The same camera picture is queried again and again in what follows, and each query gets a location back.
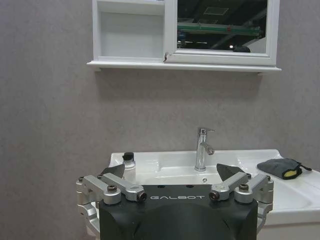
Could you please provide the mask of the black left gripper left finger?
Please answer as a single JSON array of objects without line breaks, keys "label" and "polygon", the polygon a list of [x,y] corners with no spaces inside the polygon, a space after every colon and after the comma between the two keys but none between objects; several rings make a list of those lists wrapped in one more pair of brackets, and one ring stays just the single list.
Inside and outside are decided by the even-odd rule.
[{"label": "black left gripper left finger", "polygon": [[121,202],[124,196],[129,202],[143,203],[147,199],[144,187],[131,183],[111,172],[81,176],[76,182],[77,206],[87,224],[99,224],[99,216],[93,202],[103,201],[107,205]]}]

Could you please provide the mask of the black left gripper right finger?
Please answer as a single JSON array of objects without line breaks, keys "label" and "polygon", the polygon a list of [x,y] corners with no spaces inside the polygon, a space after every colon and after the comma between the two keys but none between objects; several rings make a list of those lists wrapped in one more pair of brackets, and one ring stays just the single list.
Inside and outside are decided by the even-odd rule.
[{"label": "black left gripper right finger", "polygon": [[226,201],[231,194],[240,204],[257,202],[257,222],[259,224],[264,224],[267,214],[273,210],[274,181],[269,175],[257,174],[252,177],[249,173],[239,171],[221,183],[213,184],[209,192],[209,199],[214,202]]}]

